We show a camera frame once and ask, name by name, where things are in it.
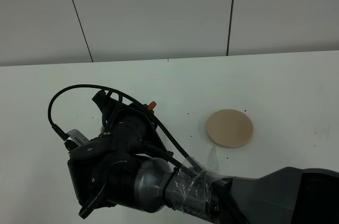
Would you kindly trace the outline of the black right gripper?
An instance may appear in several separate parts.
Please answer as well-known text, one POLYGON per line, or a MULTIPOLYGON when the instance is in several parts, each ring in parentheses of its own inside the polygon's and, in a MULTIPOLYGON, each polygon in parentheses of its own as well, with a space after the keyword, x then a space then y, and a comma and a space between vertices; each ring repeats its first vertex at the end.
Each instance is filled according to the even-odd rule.
POLYGON ((102 89, 92 98, 101 111, 102 128, 110 133, 69 154, 67 164, 83 219, 98 208, 122 205, 153 213, 170 204, 170 153, 156 126, 136 113, 119 118, 123 97, 118 94, 116 100, 112 95, 102 89))

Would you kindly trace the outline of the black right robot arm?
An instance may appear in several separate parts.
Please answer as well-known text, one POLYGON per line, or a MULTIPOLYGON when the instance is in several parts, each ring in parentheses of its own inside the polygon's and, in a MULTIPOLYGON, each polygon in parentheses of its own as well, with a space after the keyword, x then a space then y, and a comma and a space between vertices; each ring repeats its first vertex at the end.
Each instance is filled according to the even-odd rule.
POLYGON ((169 207, 212 223, 338 223, 338 173, 285 167, 261 178, 222 176, 191 160, 175 163, 150 115, 101 90, 93 97, 109 132, 70 151, 79 216, 123 205, 169 207))

